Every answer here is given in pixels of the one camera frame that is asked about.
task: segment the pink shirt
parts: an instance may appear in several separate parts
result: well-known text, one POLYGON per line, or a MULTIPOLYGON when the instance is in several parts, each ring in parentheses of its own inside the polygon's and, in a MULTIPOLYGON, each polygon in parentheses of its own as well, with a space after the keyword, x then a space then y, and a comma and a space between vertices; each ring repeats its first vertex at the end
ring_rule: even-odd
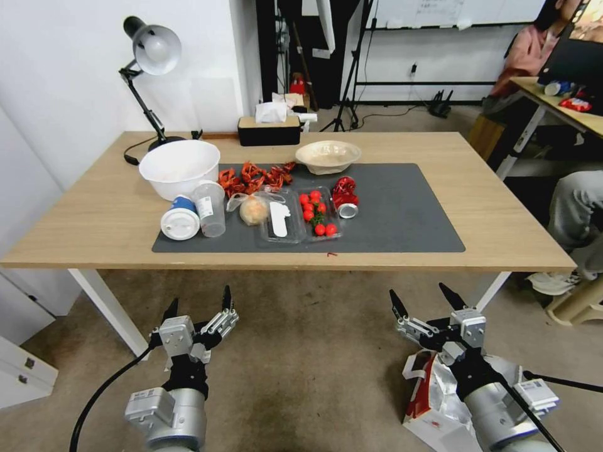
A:
POLYGON ((515 76, 536 76, 545 65, 559 38, 549 31, 540 31, 533 25, 521 30, 509 56, 504 62, 502 74, 490 91, 493 97, 507 97, 518 90, 509 79, 515 76))

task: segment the gray table mat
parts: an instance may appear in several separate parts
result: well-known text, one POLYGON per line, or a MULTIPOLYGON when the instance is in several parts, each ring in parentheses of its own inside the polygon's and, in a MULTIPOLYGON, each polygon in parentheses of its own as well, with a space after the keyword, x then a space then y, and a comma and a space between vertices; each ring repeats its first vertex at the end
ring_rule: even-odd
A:
MULTIPOLYGON (((241 165, 220 165, 220 169, 241 165)), ((260 165, 270 168, 271 165, 260 165)), ((297 245, 262 240, 259 227, 249 227, 239 212, 226 213, 226 233, 208 239, 199 232, 177 242, 162 232, 154 252, 463 252, 465 246, 419 167, 412 163, 353 164, 343 173, 311 174, 304 165, 292 172, 294 190, 323 185, 329 188, 343 175, 356 180, 359 213, 341 220, 343 236, 336 240, 297 245)))

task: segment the person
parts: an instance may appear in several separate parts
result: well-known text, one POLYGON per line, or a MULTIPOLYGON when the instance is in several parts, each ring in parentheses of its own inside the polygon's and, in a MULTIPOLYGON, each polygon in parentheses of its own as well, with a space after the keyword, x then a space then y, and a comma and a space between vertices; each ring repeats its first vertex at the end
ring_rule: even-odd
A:
POLYGON ((570 274, 528 276, 535 291, 563 295, 582 279, 594 280, 603 272, 603 234, 590 224, 595 209, 603 209, 603 171, 578 171, 559 180, 550 205, 548 231, 578 269, 570 274))
POLYGON ((581 0, 547 0, 534 23, 517 34, 508 51, 502 73, 482 104, 486 117, 501 120, 516 115, 509 107, 521 98, 521 94, 517 86, 511 83, 511 77, 538 75, 580 2, 581 0))

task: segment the clear plastic cup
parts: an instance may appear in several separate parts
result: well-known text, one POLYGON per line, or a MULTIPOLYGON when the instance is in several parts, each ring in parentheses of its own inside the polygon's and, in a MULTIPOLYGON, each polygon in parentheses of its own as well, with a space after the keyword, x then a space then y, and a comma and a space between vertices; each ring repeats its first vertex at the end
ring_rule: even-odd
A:
POLYGON ((226 232, 224 217, 224 189, 212 181, 201 181, 194 189, 191 199, 195 202, 201 224, 201 233, 206 237, 218 237, 226 232))

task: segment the beige bowl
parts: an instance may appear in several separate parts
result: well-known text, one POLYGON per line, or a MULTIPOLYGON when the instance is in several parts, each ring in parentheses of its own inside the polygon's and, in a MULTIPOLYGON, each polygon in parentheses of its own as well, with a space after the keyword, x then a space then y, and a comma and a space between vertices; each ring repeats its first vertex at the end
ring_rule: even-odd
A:
POLYGON ((317 141, 299 148, 295 158, 308 167, 312 174, 341 173, 360 158, 358 146, 343 141, 317 141))

